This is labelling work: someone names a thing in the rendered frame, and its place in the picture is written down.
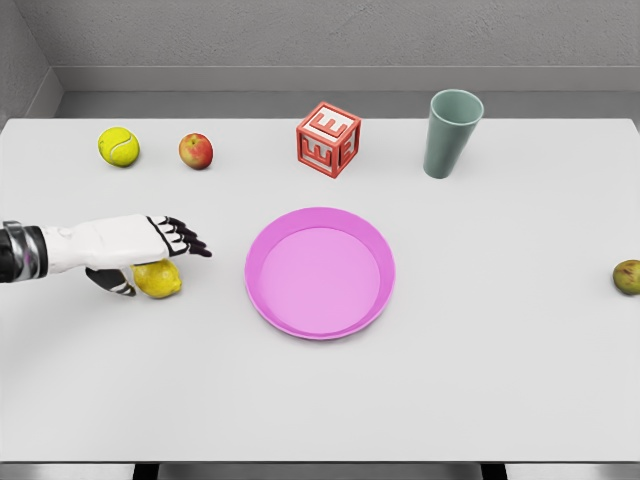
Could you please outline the pink plate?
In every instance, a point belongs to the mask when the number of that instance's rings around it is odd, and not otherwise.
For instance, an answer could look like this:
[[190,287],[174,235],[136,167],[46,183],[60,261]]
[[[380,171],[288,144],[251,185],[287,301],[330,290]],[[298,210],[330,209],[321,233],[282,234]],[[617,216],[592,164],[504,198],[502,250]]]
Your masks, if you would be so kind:
[[245,288],[272,326],[308,340],[333,340],[370,325],[394,290],[391,247],[367,220],[310,207],[268,224],[246,256]]

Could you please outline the red letter block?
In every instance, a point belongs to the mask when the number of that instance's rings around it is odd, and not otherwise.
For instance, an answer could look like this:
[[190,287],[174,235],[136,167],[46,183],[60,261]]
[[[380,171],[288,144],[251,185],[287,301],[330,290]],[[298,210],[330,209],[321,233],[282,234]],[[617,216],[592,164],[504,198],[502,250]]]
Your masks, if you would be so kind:
[[359,151],[362,119],[327,102],[296,127],[297,159],[336,179]]

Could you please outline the yellow lemon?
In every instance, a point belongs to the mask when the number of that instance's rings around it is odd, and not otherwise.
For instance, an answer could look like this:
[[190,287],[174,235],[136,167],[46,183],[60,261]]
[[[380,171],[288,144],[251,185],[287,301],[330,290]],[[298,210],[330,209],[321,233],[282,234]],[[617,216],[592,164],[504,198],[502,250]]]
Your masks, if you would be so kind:
[[168,259],[132,265],[131,270],[137,287],[152,298],[163,299],[181,291],[179,269]]

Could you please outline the red apple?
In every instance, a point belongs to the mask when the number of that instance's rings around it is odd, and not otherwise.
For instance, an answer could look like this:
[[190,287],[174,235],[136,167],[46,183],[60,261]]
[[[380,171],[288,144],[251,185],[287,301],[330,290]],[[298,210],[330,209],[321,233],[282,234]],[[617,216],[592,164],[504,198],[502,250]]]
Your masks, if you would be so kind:
[[189,133],[181,139],[178,154],[185,165],[194,170],[204,170],[213,161],[214,149],[205,135]]

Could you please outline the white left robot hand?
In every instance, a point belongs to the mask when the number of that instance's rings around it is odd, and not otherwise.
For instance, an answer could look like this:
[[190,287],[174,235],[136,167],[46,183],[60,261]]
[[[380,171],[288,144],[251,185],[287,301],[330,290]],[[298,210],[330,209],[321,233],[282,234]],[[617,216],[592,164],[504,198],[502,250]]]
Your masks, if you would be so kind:
[[110,293],[136,295],[122,268],[181,255],[210,258],[212,252],[186,224],[170,216],[134,214],[93,220],[78,226],[87,242],[85,274]]

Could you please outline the grey-green cup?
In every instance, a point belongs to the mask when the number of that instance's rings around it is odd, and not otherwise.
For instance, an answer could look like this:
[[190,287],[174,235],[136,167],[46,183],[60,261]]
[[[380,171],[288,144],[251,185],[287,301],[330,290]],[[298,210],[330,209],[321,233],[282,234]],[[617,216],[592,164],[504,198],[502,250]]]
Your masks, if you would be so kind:
[[424,172],[432,178],[447,178],[483,116],[484,105],[473,93],[437,92],[430,102]]

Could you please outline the yellow tennis ball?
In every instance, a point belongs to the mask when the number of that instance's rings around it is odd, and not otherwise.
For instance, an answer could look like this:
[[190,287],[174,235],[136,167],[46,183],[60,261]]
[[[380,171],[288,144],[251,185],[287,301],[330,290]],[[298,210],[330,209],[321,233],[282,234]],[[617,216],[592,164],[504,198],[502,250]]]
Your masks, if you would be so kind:
[[110,165],[126,168],[132,165],[140,153],[137,137],[124,127],[111,127],[98,138],[100,156]]

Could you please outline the green-brown pear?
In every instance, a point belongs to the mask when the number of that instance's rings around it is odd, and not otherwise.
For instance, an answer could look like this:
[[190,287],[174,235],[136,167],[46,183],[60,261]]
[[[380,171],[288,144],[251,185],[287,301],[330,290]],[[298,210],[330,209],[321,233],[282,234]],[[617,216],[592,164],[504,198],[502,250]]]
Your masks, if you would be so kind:
[[623,294],[640,295],[640,260],[625,260],[616,265],[612,278],[615,287]]

